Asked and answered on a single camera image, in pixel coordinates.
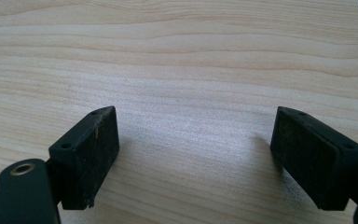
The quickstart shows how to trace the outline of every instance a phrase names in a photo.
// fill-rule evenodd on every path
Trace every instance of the clamp jaw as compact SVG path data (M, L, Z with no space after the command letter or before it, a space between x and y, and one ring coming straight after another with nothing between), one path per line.
M50 159L18 161L0 174L0 223L61 223L63 209L94 205L119 149L116 110L90 112L49 149Z
M271 153L323 210L358 204L358 144L316 118L278 107ZM358 224L358 207L353 217Z

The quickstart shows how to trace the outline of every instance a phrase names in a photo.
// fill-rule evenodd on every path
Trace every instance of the wood grain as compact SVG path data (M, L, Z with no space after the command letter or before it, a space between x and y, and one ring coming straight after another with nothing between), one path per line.
M63 223L351 223L269 141L284 105L358 142L358 1L0 0L0 171L106 105L121 151Z

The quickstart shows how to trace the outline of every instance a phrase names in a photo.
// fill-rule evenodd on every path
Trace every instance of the black plastic arm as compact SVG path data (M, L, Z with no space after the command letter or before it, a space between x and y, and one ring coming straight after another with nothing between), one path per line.
M89 113L49 148L50 159L18 161L0 174L0 223L60 223L57 204L94 205L119 149L113 106Z
M358 204L358 144L316 118L278 107L270 149L323 210ZM353 218L358 223L358 208Z

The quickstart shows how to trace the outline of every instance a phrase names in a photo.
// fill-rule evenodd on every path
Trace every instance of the table top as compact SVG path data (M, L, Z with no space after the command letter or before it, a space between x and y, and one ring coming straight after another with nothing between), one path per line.
M269 142L278 105L358 142L358 1L0 1L0 172L107 105L117 160L62 223L351 223Z

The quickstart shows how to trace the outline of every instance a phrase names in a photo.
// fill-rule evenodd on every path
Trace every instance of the screw hole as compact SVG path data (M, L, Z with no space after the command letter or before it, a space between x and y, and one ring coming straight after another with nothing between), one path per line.
M353 149L353 148L354 148L354 146L353 146L353 145L350 145L350 144L344 144L344 147L345 147L345 148L350 148L350 149Z
M61 145L62 148L68 148L68 147L70 147L70 146L71 146L70 143L65 143L65 144L62 144L62 145Z
M25 163L10 171L11 175L25 175L34 169L33 163Z

